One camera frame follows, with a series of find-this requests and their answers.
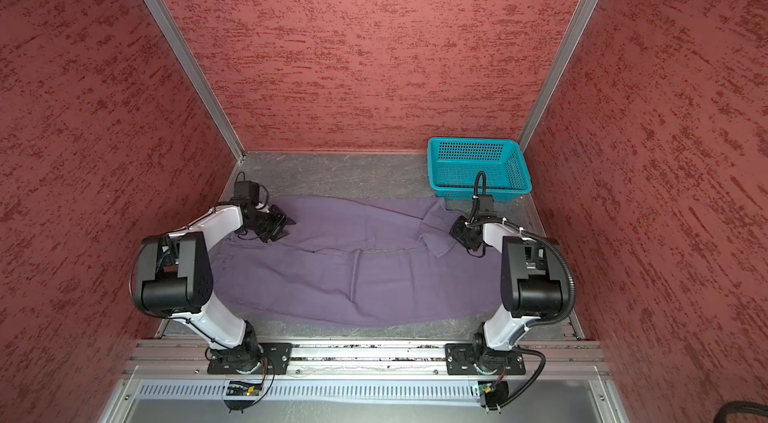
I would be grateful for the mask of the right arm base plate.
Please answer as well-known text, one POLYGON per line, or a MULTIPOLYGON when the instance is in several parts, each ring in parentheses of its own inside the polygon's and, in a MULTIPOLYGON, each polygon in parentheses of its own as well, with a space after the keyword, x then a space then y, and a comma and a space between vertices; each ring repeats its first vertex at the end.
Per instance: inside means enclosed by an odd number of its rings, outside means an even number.
POLYGON ((498 351, 469 343, 449 343, 444 347, 449 375, 521 376, 526 373, 523 357, 516 351, 498 351))

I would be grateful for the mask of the purple trousers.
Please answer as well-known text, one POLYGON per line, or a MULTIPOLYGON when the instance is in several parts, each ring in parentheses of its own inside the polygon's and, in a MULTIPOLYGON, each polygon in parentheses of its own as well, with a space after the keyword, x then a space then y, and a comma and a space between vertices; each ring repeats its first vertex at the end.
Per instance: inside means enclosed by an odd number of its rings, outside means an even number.
POLYGON ((212 261, 214 293, 242 315, 387 327, 492 314, 500 255, 469 255, 449 234, 461 212, 437 197, 291 196, 277 242, 231 235, 212 261))

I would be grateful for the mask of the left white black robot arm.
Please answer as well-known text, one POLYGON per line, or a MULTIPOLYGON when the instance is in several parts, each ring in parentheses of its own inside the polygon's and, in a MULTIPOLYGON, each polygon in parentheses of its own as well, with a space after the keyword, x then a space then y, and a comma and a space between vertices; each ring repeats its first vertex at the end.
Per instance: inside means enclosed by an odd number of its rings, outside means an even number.
POLYGON ((209 374, 286 374, 293 345, 261 344, 253 325, 226 307, 214 292, 209 253, 230 235, 250 232, 275 242, 294 224, 275 205, 231 200, 180 229, 144 239, 129 283, 134 306, 202 338, 209 374))

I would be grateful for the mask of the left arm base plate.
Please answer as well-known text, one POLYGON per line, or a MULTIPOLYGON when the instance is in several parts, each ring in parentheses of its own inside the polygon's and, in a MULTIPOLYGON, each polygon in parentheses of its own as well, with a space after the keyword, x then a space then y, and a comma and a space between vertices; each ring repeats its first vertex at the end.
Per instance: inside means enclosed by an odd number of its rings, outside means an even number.
POLYGON ((290 343, 261 343, 251 351, 244 345, 206 351, 209 375, 285 375, 291 359, 290 343))

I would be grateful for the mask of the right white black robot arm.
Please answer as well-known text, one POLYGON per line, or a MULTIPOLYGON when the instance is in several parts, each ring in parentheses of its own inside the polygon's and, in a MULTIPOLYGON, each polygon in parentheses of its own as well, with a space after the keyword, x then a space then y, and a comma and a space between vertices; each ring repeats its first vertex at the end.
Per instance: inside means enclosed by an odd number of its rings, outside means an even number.
POLYGON ((559 245, 505 218, 460 217, 450 235, 467 250, 501 255, 501 304, 468 344, 445 346, 450 375, 521 375, 519 341, 532 328, 562 322, 575 305, 575 280, 559 245))

